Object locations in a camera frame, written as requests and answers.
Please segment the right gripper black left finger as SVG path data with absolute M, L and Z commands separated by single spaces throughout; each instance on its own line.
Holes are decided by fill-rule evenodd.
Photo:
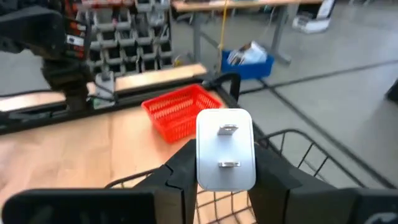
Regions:
M 196 141 L 131 188 L 30 189 L 6 200 L 3 223 L 193 223 Z

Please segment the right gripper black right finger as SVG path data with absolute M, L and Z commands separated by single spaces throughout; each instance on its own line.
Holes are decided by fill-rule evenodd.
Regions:
M 268 149 L 255 147 L 256 184 L 249 190 L 258 223 L 397 224 L 397 191 L 338 189 Z

